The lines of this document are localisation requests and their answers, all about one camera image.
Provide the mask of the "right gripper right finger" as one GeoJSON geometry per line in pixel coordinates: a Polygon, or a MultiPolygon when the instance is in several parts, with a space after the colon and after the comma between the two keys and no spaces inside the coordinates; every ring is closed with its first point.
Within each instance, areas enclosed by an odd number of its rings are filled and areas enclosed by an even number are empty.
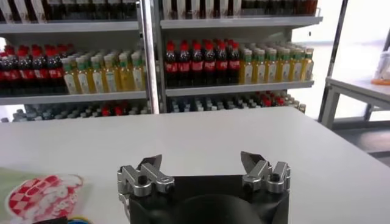
{"type": "Polygon", "coordinates": [[[261,155],[241,152],[241,162],[246,171],[242,177],[245,193],[265,190],[273,194],[282,194],[290,190],[291,168],[286,162],[277,162],[272,166],[261,155]]]}

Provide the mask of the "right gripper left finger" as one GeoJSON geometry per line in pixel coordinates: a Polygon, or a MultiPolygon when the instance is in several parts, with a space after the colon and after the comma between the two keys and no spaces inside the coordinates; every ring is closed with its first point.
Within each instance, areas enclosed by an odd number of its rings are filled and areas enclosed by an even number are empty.
{"type": "Polygon", "coordinates": [[[117,171],[118,193],[147,197],[157,191],[171,194],[176,188],[175,179],[161,172],[162,155],[143,158],[137,167],[121,166],[117,171]]]}

